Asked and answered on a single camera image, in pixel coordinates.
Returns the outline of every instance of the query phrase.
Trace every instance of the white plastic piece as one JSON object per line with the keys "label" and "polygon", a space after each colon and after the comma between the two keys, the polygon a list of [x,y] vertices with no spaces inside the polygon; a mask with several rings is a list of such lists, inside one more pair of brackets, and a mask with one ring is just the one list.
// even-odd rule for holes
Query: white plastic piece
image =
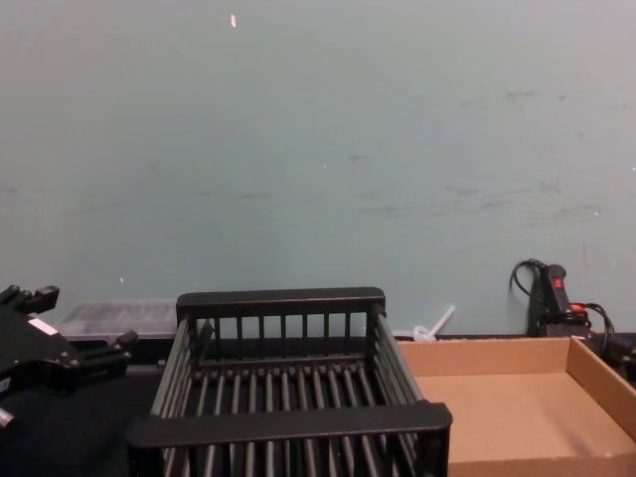
{"label": "white plastic piece", "polygon": [[412,336],[413,341],[426,342],[437,341],[437,333],[444,327],[444,325],[450,320],[457,311],[455,305],[450,305],[446,310],[446,313],[441,315],[441,318],[435,323],[435,325],[429,330],[424,326],[417,325],[413,328],[412,332],[409,331],[394,331],[394,336],[410,338]]}
{"label": "white plastic piece", "polygon": [[56,330],[49,323],[45,323],[44,321],[42,321],[40,318],[33,318],[32,320],[29,320],[29,324],[32,325],[32,326],[35,326],[40,331],[45,332],[49,336],[53,336],[53,335],[58,334],[58,330]]}

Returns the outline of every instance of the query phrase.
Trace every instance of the white label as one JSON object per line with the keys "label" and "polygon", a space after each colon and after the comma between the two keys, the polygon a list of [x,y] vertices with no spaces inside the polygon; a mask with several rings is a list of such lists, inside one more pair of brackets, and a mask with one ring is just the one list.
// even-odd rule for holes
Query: white label
{"label": "white label", "polygon": [[29,323],[31,323],[33,326],[38,328],[40,331],[44,331],[49,336],[52,336],[58,333],[58,330],[56,330],[53,326],[42,321],[40,318],[34,318],[33,320],[29,320]]}
{"label": "white label", "polygon": [[7,378],[6,380],[0,381],[0,393],[4,393],[9,389],[11,385],[11,378]]}

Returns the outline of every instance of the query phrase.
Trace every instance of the dish rack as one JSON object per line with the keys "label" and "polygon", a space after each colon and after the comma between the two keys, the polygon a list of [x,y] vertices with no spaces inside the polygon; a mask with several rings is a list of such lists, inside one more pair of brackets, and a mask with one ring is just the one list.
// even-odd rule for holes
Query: dish rack
{"label": "dish rack", "polygon": [[379,288],[189,293],[132,477],[445,477],[452,417],[422,398]]}

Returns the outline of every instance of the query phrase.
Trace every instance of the black surface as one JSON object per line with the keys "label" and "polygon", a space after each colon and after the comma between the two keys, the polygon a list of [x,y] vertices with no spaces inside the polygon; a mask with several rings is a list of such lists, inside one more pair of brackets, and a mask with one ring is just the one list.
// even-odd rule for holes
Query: black surface
{"label": "black surface", "polygon": [[159,379],[128,376],[67,397],[29,391],[3,399],[17,423],[0,434],[0,475],[126,476],[125,430],[147,415]]}

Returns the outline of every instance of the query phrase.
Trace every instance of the open cardboard box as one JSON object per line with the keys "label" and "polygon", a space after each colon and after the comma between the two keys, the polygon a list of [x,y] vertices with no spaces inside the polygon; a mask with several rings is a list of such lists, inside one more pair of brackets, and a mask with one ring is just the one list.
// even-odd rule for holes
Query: open cardboard box
{"label": "open cardboard box", "polygon": [[636,477],[636,392],[577,340],[400,349],[453,414],[450,477]]}

